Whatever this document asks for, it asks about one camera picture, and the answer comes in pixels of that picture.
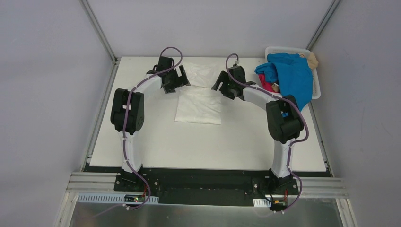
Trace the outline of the white t shirt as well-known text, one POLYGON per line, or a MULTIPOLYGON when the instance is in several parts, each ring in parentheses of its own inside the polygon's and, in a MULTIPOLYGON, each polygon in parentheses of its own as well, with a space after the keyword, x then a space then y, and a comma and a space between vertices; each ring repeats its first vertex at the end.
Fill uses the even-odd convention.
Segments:
POLYGON ((189 86, 179 88, 175 121, 221 124, 221 94, 212 90, 221 70, 216 64, 184 62, 189 86))

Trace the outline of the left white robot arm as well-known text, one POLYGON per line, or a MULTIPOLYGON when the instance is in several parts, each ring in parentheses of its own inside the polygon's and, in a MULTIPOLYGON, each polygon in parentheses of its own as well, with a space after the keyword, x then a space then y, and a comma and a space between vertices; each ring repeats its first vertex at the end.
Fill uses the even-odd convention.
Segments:
POLYGON ((115 90, 110 121, 121 141, 122 170, 130 174, 126 185, 132 191, 148 187, 147 180, 139 174, 143 162, 137 145, 138 133, 145 121, 145 99, 160 89, 169 94, 183 86, 190 86, 184 66, 162 56, 133 88, 115 90))

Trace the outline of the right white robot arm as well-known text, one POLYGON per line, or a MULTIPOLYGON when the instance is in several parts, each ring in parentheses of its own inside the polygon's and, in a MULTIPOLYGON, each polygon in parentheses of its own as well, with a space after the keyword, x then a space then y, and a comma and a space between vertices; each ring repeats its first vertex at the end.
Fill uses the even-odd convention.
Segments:
POLYGON ((253 103, 266 111, 268 132, 274 139, 273 164, 269 170, 268 186, 271 192, 282 193, 293 179, 293 146, 305 125, 295 98, 278 96, 252 81, 247 82, 245 71, 239 65, 220 72, 212 90, 219 91, 232 100, 239 98, 253 103))

